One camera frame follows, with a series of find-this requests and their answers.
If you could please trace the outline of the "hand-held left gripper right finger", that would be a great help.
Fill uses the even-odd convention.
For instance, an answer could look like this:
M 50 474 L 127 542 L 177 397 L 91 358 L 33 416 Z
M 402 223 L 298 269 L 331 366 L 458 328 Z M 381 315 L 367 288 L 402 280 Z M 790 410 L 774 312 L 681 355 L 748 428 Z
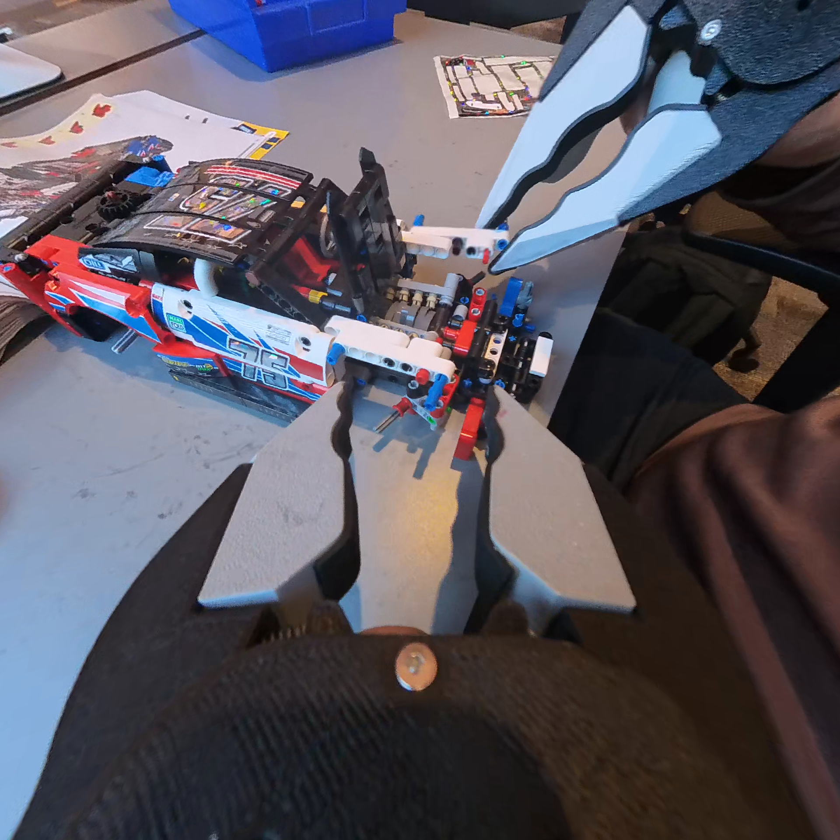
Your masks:
M 481 609 L 632 611 L 636 600 L 582 462 L 499 387 L 487 395 L 476 583 Z

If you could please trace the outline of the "brown sweater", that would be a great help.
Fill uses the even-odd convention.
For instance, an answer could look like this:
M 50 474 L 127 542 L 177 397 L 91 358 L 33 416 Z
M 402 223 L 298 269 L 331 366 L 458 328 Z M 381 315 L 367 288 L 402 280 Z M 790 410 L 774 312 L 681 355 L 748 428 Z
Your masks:
M 820 838 L 838 838 L 839 399 L 695 423 L 628 488 L 697 572 Z

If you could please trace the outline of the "toy brick race car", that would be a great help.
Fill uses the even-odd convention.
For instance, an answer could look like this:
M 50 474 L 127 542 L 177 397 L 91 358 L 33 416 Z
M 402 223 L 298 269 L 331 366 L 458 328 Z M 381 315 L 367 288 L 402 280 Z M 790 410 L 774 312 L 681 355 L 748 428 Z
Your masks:
M 378 434 L 405 415 L 438 431 L 463 410 L 455 457 L 467 459 L 490 389 L 530 404 L 553 337 L 532 323 L 530 281 L 509 279 L 500 297 L 481 285 L 501 252 L 474 259 L 474 276 L 417 279 L 429 257 L 409 254 L 401 229 L 424 215 L 399 219 L 383 165 L 365 148 L 359 160 L 350 192 L 267 161 L 112 161 L 2 235 L 2 282 L 79 337 L 122 329 L 114 352 L 145 339 L 177 382 L 286 421 L 339 379 L 382 378 L 404 394 Z M 438 341 L 455 380 L 352 359 L 322 330 L 332 316 Z

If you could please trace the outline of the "instruction booklet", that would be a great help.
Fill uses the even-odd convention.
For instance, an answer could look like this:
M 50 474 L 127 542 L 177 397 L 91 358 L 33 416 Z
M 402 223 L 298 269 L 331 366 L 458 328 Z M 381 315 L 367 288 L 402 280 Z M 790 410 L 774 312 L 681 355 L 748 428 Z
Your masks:
M 191 108 L 151 91 L 91 97 L 52 129 L 2 138 L 2 235 L 57 205 L 112 161 L 161 155 L 176 171 L 192 161 L 259 160 L 287 136 L 283 129 Z

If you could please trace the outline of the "blue plastic bin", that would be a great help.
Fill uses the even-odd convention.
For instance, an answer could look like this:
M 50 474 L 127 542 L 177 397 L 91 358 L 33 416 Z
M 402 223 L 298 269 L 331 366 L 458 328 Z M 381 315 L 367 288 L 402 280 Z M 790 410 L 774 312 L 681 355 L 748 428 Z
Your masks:
M 345 56 L 394 37 L 405 1 L 171 1 L 174 13 L 262 70 Z

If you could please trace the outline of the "person's right forearm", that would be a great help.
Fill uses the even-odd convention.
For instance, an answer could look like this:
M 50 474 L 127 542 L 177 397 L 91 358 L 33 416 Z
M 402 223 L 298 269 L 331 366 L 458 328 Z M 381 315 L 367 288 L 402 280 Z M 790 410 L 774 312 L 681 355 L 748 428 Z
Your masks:
M 810 181 L 839 157 L 839 99 L 807 114 L 741 174 L 731 194 L 747 200 L 775 198 Z

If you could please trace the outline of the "grey desk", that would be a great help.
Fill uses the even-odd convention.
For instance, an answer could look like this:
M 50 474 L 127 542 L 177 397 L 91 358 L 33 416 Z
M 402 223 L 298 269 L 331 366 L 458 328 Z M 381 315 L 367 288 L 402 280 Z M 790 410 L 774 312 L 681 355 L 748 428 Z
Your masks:
M 365 146 L 387 170 L 397 216 L 469 225 L 523 119 L 450 119 L 434 57 L 560 50 L 411 11 L 390 45 L 268 74 L 186 32 L 167 2 L 140 2 L 22 38 L 22 51 L 77 85 L 5 113 L 2 136 L 51 128 L 96 93 L 149 90 L 288 130 L 267 159 L 342 188 L 356 183 Z M 67 696 L 123 594 L 279 431 L 174 383 L 141 342 L 117 355 L 54 327 L 2 365 L 2 838 L 26 811 Z

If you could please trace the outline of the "white stand base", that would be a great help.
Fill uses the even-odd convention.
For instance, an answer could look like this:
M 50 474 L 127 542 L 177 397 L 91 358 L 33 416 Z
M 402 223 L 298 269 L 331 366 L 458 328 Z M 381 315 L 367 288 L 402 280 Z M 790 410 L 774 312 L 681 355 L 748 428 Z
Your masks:
M 63 78 L 62 69 L 1 43 L 1 102 Z

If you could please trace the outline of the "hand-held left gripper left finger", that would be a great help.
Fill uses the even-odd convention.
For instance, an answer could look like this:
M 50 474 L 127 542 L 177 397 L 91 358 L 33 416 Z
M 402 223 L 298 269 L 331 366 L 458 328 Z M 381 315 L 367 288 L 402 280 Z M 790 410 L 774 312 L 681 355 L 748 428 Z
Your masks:
M 203 607 L 338 601 L 361 569 L 350 469 L 351 381 L 255 456 L 197 600 Z

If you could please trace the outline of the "holographic sticker sheet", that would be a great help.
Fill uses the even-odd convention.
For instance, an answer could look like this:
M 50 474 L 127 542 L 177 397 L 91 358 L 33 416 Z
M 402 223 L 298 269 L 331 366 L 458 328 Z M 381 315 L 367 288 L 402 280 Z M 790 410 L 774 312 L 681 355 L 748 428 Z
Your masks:
M 526 116 L 539 99 L 555 56 L 436 56 L 450 119 Z

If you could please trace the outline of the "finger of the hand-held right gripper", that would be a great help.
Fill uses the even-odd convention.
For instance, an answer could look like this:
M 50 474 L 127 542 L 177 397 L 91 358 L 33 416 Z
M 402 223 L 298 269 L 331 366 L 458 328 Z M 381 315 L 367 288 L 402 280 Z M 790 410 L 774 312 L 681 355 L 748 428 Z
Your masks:
M 476 225 L 506 221 L 576 144 L 613 120 L 644 73 L 651 7 L 585 7 L 522 125 Z
M 721 135 L 704 106 L 672 104 L 648 115 L 597 178 L 567 192 L 552 213 L 525 227 L 489 266 L 499 274 L 613 230 L 630 209 L 716 148 Z

